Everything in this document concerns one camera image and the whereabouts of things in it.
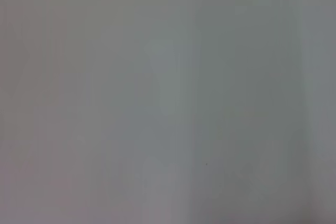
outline blurry background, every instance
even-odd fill
[[[0,0],[0,222],[324,223],[334,0]]]

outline white wall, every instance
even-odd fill
[[[0,26],[1,223],[307,216],[287,0],[0,0]]]
[[[318,223],[336,220],[336,2],[295,0],[310,127],[310,166]]]

